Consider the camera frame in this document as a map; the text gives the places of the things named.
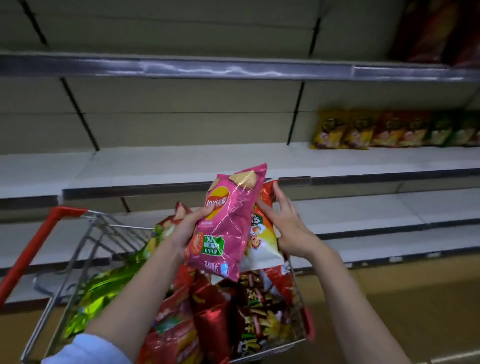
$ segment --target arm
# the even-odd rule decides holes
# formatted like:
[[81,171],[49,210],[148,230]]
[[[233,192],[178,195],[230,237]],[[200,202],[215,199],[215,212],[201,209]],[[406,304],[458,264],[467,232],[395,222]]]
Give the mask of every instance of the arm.
[[185,246],[196,222],[208,215],[213,207],[202,207],[188,214],[101,315],[88,324],[85,333],[111,342],[135,362],[157,310],[183,262]]
[[411,364],[361,293],[338,253],[305,227],[295,206],[276,183],[274,190],[280,203],[280,213],[260,199],[257,205],[282,234],[278,240],[280,248],[291,255],[308,259],[315,269],[346,361],[356,364]]

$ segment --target brown floor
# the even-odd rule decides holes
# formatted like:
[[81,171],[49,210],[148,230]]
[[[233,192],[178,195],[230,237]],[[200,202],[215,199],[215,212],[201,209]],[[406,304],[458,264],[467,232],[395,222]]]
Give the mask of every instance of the brown floor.
[[[350,272],[413,363],[480,348],[480,255]],[[299,277],[299,286],[313,316],[315,343],[300,345],[264,363],[344,363],[316,277]],[[40,314],[0,315],[0,362],[19,362]],[[61,309],[56,309],[34,357],[46,348],[60,315]]]

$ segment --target shopping cart handle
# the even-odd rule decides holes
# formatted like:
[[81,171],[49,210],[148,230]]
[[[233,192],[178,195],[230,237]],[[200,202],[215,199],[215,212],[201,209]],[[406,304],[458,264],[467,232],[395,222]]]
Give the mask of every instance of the shopping cart handle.
[[40,226],[38,231],[28,243],[27,247],[21,252],[15,264],[10,268],[7,275],[0,283],[0,309],[13,291],[18,281],[22,277],[25,268],[32,262],[35,255],[42,247],[45,240],[52,232],[57,222],[64,217],[79,218],[88,210],[84,208],[74,208],[66,206],[57,206],[50,210],[47,219]]
[[310,342],[315,341],[315,326],[313,325],[312,315],[308,307],[303,307],[301,310],[303,323],[305,326],[306,338]]

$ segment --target lay's logo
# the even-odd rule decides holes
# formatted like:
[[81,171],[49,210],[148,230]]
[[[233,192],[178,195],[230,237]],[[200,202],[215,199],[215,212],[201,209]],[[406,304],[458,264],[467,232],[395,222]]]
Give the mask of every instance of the lay's logo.
[[227,203],[229,195],[230,192],[228,192],[228,189],[224,186],[217,187],[210,193],[205,201],[205,206],[215,205],[215,208],[207,217],[205,217],[207,220],[213,219],[213,217],[218,214],[221,208]]

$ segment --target person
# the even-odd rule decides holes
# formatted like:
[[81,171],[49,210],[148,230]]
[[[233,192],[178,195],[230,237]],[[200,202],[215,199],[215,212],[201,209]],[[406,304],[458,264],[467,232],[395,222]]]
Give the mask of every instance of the person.
[[[274,183],[280,212],[257,205],[281,233],[280,248],[307,259],[325,293],[335,333],[347,363],[411,364],[400,345],[361,293],[339,254],[307,229],[294,204]],[[196,222],[213,206],[188,214],[155,250],[121,293],[91,321],[83,334],[43,364],[134,363],[157,309],[183,261]]]

